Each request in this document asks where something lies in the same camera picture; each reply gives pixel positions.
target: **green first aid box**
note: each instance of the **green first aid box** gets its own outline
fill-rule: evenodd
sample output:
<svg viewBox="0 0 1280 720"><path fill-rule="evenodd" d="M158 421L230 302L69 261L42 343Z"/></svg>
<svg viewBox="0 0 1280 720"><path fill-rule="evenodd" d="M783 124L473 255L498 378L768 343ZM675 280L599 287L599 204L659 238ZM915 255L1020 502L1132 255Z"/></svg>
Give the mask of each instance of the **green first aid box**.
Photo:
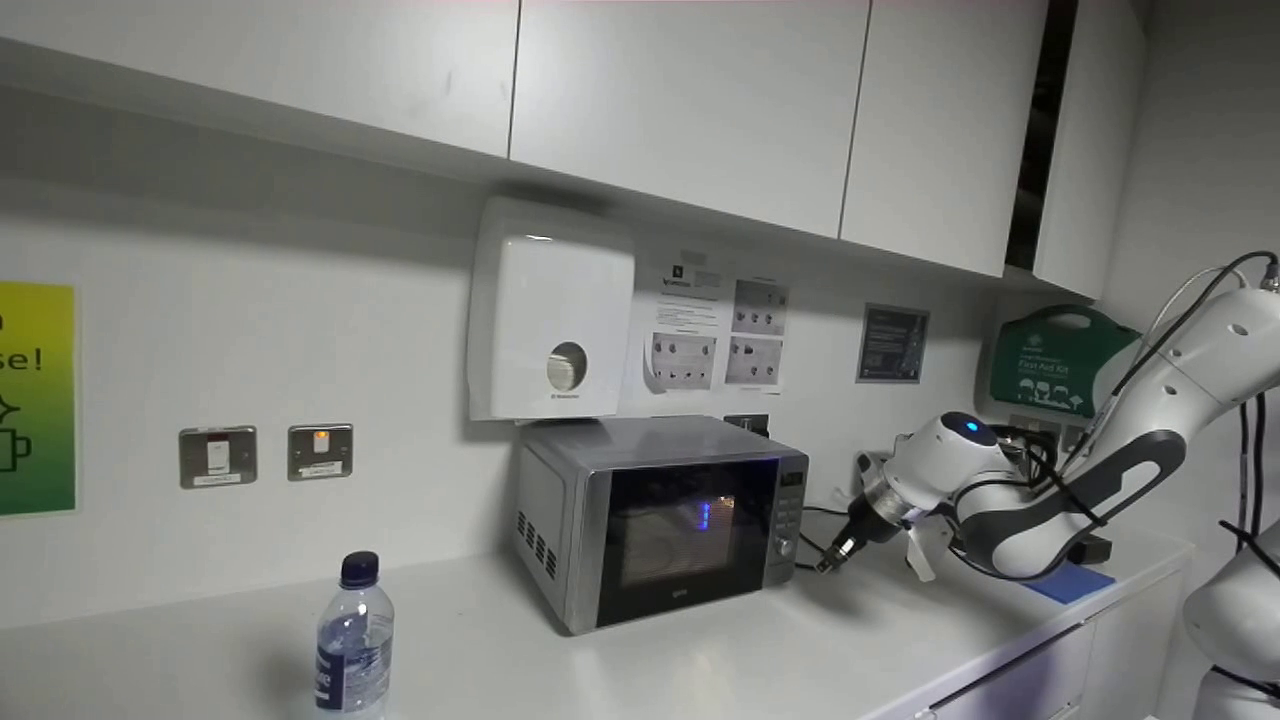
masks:
<svg viewBox="0 0 1280 720"><path fill-rule="evenodd" d="M1093 310L1041 310L996 337L989 398L1037 412L1096 421L1096 372L1136 342Z"/></svg>

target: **white countertop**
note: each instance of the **white countertop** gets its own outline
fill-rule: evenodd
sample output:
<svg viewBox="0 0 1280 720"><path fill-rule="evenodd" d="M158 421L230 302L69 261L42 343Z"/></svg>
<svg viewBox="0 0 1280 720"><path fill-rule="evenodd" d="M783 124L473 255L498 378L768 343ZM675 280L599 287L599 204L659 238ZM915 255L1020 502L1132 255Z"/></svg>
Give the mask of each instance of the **white countertop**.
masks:
<svg viewBox="0 0 1280 720"><path fill-rule="evenodd" d="M1183 549L1125 536L1118 584L1050 603L941 567L915 584L871 549L688 611L558 638L506 562L386 574L390 720L849 720L930 702L1136 587ZM0 720L290 720L313 715L313 634L332 587L275 587L0 634Z"/></svg>

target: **yellow-green poster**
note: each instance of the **yellow-green poster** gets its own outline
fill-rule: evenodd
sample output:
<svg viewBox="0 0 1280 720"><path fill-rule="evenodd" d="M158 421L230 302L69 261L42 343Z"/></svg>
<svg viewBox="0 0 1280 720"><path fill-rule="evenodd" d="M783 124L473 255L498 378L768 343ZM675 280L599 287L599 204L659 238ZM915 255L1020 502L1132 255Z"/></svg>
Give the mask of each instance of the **yellow-green poster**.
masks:
<svg viewBox="0 0 1280 720"><path fill-rule="evenodd" d="M76 509L76 297L0 283L0 517Z"/></svg>

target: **bottle label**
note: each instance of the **bottle label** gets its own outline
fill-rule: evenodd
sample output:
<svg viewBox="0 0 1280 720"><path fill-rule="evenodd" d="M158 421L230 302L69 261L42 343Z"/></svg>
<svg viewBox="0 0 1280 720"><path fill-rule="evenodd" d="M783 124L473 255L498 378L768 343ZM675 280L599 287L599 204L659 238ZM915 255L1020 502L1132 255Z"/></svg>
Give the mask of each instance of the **bottle label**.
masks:
<svg viewBox="0 0 1280 720"><path fill-rule="evenodd" d="M319 638L314 707L364 707L386 691L390 640L373 644L364 628L366 621L356 621L356 628Z"/></svg>

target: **water bottle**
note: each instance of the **water bottle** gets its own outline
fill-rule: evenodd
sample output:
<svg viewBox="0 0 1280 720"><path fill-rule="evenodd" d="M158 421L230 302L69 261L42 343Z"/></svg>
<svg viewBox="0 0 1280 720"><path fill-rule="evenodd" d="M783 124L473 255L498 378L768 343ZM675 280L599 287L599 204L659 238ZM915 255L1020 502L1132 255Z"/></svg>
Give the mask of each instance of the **water bottle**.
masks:
<svg viewBox="0 0 1280 720"><path fill-rule="evenodd" d="M314 634L314 707L319 715L375 720L390 684L397 610L375 584L375 554L343 555L340 593Z"/></svg>

